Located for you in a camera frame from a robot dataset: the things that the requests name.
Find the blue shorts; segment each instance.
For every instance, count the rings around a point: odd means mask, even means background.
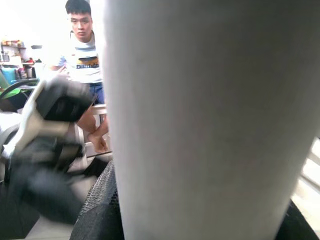
[[[90,92],[93,95],[96,95],[96,100],[94,104],[105,104],[105,93],[102,82],[99,83],[90,83]]]

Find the white pillar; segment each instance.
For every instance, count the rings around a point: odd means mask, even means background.
[[[320,123],[319,13],[308,0],[105,0],[126,240],[274,238]]]

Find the man's hair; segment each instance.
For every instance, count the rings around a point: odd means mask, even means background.
[[[91,7],[86,0],[68,0],[65,4],[67,14],[90,14]]]

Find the striped t-shirt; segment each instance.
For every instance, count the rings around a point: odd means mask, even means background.
[[[61,53],[50,60],[53,66],[65,66],[73,81],[81,83],[101,83],[102,74],[96,52],[95,35],[89,42],[79,41],[73,32]]]

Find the man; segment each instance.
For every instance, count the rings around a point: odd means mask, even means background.
[[[60,72],[67,70],[73,81],[90,86],[90,91],[97,96],[95,103],[104,104],[102,73],[96,52],[90,5],[85,0],[68,0],[65,9],[72,30],[64,46],[59,46],[62,47],[61,54],[51,59],[50,69]],[[88,139],[97,153],[107,151],[108,147],[103,139],[103,135],[109,131],[107,117],[96,129],[96,120],[89,109],[77,124],[89,133]]]

